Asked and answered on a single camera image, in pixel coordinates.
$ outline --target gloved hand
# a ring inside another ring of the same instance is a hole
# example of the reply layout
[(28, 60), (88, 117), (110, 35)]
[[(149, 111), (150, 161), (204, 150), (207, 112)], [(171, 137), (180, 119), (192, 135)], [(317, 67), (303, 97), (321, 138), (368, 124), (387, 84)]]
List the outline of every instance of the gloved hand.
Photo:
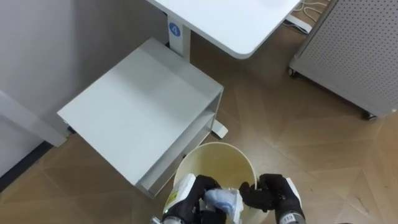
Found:
[(200, 210), (200, 200), (204, 198), (206, 191), (218, 188), (221, 188), (221, 186), (215, 179), (198, 175), (187, 197), (170, 207), (163, 214), (162, 221), (168, 217), (177, 217), (188, 224), (225, 224), (226, 214), (220, 209), (216, 208), (215, 211)]
[(298, 213), (305, 219), (299, 198), (294, 194), (286, 178), (280, 174), (263, 174), (260, 182), (265, 183), (274, 197), (275, 218), (279, 222), (288, 212)]
[(201, 224), (225, 224), (226, 214), (216, 208), (216, 211), (203, 210), (200, 212)]
[(280, 174), (263, 174), (257, 183), (257, 189), (247, 182), (239, 188), (243, 202), (252, 208), (275, 210), (276, 220), (285, 212), (293, 211), (304, 217), (300, 200), (293, 193), (289, 183)]

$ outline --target beige bin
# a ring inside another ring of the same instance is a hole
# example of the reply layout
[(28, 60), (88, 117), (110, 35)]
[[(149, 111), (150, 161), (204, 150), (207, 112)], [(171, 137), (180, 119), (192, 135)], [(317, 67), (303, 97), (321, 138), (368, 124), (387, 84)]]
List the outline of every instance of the beige bin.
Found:
[[(189, 173), (212, 177), (226, 189), (239, 189), (243, 182), (257, 182), (249, 159), (239, 149), (222, 142), (203, 144), (190, 152), (177, 169), (174, 184)], [(241, 214), (242, 224), (260, 224), (267, 215), (245, 206)]]

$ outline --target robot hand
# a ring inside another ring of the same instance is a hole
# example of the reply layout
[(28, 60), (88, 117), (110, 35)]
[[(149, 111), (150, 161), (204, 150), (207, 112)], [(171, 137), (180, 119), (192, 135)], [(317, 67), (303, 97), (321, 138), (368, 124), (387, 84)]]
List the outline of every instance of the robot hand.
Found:
[(293, 191), (294, 184), (280, 174), (263, 174), (257, 189), (247, 182), (239, 188), (243, 202), (252, 208), (275, 210), (277, 223), (305, 223), (300, 199)]
[(221, 188), (211, 177), (193, 174), (187, 175), (179, 181), (166, 203), (163, 223), (197, 223), (197, 224), (225, 224), (225, 212), (215, 208), (214, 211), (200, 210), (200, 200), (207, 190)]

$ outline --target baseboard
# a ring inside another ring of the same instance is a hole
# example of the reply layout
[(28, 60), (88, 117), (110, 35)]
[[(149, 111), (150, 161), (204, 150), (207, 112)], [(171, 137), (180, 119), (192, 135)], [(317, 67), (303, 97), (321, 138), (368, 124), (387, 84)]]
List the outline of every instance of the baseboard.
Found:
[(48, 142), (42, 142), (32, 152), (19, 161), (13, 168), (0, 177), (0, 192), (7, 188), (14, 180), (23, 174), (31, 165), (38, 161), (53, 146)]

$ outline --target plastic bag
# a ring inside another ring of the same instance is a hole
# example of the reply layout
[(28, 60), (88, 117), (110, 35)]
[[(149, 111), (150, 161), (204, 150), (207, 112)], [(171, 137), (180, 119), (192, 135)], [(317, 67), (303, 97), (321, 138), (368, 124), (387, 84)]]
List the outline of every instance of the plastic bag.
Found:
[(234, 224), (241, 224), (241, 212), (243, 211), (243, 200), (236, 189), (213, 189), (205, 193), (206, 206), (214, 206), (224, 211), (231, 217)]

